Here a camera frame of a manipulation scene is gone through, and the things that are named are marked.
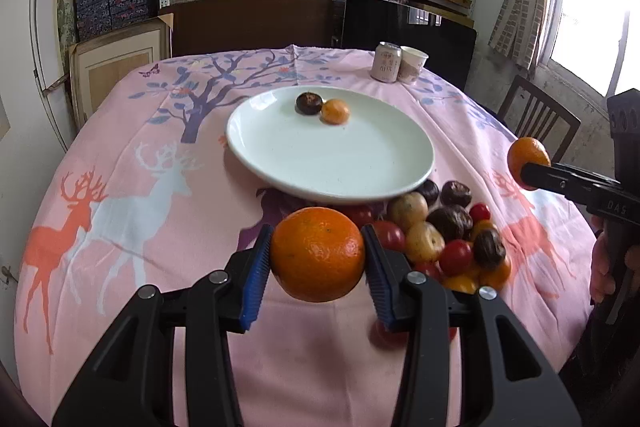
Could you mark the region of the person's hand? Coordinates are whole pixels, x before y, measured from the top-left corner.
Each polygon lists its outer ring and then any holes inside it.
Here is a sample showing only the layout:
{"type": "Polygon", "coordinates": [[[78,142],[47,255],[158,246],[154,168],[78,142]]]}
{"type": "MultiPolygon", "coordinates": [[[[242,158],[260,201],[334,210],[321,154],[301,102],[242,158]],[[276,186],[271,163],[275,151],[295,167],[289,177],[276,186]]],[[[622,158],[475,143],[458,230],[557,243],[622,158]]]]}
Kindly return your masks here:
{"type": "MultiPolygon", "coordinates": [[[[615,282],[611,274],[610,262],[608,261],[604,221],[600,217],[592,216],[591,224],[600,232],[600,235],[592,250],[589,291],[592,302],[600,303],[606,296],[614,293],[615,282]]],[[[640,247],[638,245],[629,248],[625,256],[625,262],[627,268],[632,272],[630,291],[631,294],[635,294],[640,287],[640,247]]]]}

